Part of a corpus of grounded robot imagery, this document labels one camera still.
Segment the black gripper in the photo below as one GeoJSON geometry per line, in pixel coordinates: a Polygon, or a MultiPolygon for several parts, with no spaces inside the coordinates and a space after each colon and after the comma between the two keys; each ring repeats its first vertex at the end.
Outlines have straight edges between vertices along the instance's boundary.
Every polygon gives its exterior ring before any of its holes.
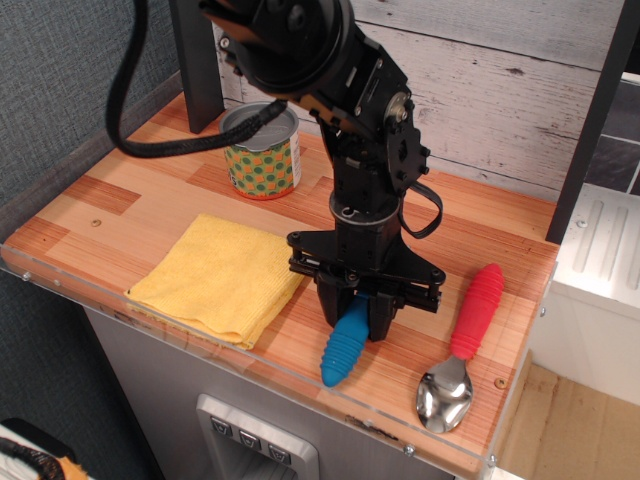
{"type": "Polygon", "coordinates": [[[397,311],[405,305],[436,312],[440,286],[446,279],[439,267],[411,251],[401,234],[396,212],[386,217],[354,214],[335,217],[335,228],[294,231],[287,235],[293,249],[291,269],[317,274],[315,283],[326,322],[335,327],[350,306],[356,288],[397,286],[398,295],[377,292],[368,299],[369,339],[382,341],[397,311]],[[353,274],[353,279],[344,278],[353,274]]]}

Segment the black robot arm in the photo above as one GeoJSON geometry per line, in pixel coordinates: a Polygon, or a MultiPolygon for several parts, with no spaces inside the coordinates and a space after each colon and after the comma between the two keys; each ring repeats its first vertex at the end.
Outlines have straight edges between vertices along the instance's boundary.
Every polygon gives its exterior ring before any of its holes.
{"type": "Polygon", "coordinates": [[[347,1],[204,1],[227,36],[227,61],[263,93],[318,123],[334,186],[329,231],[289,234],[293,271],[314,279],[326,321],[336,325],[364,295],[369,337],[387,336],[397,311],[434,312],[444,272],[403,241],[404,200],[421,183],[429,150],[413,122],[406,75],[356,25],[347,1]]]}

